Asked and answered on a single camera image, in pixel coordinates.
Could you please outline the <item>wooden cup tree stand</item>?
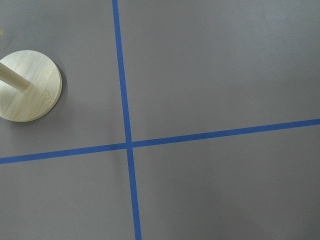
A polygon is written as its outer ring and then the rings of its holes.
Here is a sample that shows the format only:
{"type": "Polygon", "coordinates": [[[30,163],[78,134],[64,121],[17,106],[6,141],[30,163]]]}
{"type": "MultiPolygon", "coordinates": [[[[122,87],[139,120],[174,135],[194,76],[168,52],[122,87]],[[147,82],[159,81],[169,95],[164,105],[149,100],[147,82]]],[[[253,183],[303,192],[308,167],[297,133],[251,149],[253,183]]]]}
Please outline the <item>wooden cup tree stand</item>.
{"type": "Polygon", "coordinates": [[[0,117],[30,122],[47,114],[62,92],[56,64],[34,50],[13,52],[0,60],[0,117]]]}

